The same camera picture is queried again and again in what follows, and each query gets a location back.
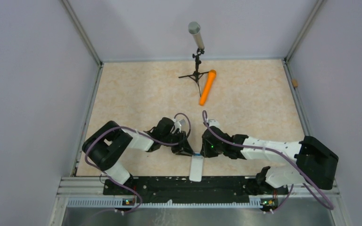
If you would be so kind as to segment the white remote control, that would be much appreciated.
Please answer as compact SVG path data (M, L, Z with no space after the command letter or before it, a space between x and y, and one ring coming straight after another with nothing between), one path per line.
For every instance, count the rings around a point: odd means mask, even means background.
M191 165L190 165L190 173L189 180L192 182L201 182L202 181L202 172L203 172L203 156L192 156L191 157Z

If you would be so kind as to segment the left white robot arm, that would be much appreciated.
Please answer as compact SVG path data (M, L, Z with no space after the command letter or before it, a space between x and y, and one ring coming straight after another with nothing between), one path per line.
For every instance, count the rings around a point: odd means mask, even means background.
M193 149L187 141L190 131L184 131L185 120L163 117L148 131L125 129L115 121L109 121L89 137L82 151L97 169L114 179L114 188L120 194L132 190L131 175L119 162L126 149L153 152L161 146L171 148L173 154L192 156Z

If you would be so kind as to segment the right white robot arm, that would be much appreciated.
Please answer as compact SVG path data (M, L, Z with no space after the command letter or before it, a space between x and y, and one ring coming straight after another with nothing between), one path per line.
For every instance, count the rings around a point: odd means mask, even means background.
M222 154L231 159L266 160L279 164L264 167L256 175L257 187L263 194L304 182L315 184L322 190L333 187L339 157L315 137L277 142L243 134L230 136L220 130L216 120L206 120L204 125L202 156L211 158Z

